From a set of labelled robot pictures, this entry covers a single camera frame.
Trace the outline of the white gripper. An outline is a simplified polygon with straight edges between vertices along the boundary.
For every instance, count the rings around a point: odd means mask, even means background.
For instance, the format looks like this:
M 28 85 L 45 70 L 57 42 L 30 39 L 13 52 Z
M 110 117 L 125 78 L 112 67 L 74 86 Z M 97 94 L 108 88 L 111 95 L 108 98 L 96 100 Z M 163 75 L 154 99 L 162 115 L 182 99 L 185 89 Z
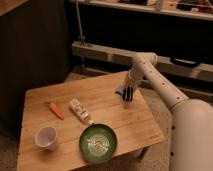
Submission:
M 123 91 L 127 90 L 129 86 L 132 86 L 134 90 L 134 98 L 140 93 L 139 85 L 142 82 L 142 76 L 134 73 L 132 70 L 127 72 L 127 75 L 122 83 Z

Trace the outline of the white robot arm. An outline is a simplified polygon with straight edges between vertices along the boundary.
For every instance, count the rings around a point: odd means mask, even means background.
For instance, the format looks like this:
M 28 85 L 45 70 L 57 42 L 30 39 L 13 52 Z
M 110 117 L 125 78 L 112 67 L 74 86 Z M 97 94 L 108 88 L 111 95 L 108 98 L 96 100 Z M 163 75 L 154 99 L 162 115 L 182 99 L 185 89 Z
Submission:
M 151 52 L 133 55 L 122 86 L 123 100 L 133 99 L 145 77 L 173 115 L 169 170 L 213 171 L 213 106 L 180 91 L 155 68 L 157 58 Z

